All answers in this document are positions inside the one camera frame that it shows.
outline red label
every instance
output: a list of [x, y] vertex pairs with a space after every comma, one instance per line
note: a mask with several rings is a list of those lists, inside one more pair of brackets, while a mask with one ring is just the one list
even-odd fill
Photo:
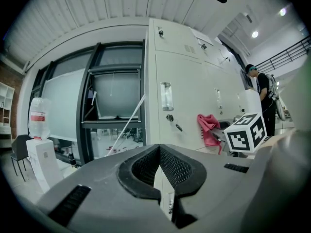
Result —
[[45, 116], [31, 116], [31, 121], [45, 122]]

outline whiteboard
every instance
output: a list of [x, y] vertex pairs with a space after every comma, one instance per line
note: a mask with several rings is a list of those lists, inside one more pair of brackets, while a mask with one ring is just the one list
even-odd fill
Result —
[[81, 69], [45, 82], [42, 97], [51, 102], [47, 117], [51, 137], [77, 141], [77, 102], [83, 73]]

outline black chair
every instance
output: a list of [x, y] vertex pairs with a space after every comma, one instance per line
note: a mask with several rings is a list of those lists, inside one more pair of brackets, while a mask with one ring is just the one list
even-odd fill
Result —
[[[26, 146], [26, 141], [28, 141], [28, 140], [31, 140], [31, 138], [28, 135], [21, 134], [12, 143], [12, 150], [14, 153], [11, 154], [11, 160], [12, 160], [12, 164], [13, 164], [16, 176], [18, 176], [18, 175], [16, 173], [16, 169], [15, 169], [13, 160], [15, 160], [17, 162], [19, 170], [20, 170], [20, 166], [19, 166], [18, 161], [22, 160], [23, 164], [24, 164], [25, 171], [26, 171], [24, 159], [28, 157], [28, 151], [27, 151], [27, 146]], [[21, 175], [25, 181], [24, 175], [21, 172], [21, 170], [20, 170], [20, 173], [21, 173]]]

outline ceiling light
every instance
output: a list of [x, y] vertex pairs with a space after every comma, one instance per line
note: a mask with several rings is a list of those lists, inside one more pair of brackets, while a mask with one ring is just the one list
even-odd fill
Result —
[[257, 36], [258, 36], [258, 31], [254, 31], [253, 34], [252, 34], [252, 37], [256, 38]]
[[285, 8], [281, 9], [279, 13], [281, 17], [284, 16], [286, 14], [286, 9]]

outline white ceiling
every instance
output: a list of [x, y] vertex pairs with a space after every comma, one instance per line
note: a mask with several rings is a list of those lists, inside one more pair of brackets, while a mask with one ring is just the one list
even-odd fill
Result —
[[[23, 65], [69, 33], [115, 18], [166, 19], [207, 35], [213, 28], [216, 36], [237, 15], [229, 28], [234, 31], [241, 24], [235, 34], [252, 49], [269, 37], [276, 25], [287, 23], [287, 17], [272, 20], [285, 4], [282, 0], [228, 0], [225, 4], [216, 0], [30, 0], [10, 28], [4, 46]], [[244, 11], [254, 19], [251, 25], [238, 15]], [[263, 28], [257, 41], [249, 37], [254, 28]]]
[[[283, 17], [279, 14], [282, 8], [287, 10]], [[278, 30], [299, 22], [296, 11], [287, 0], [250, 0], [245, 10], [228, 24], [222, 35], [249, 55], [248, 52], [251, 53], [256, 46], [266, 41]], [[252, 37], [254, 31], [259, 32], [257, 38]]]

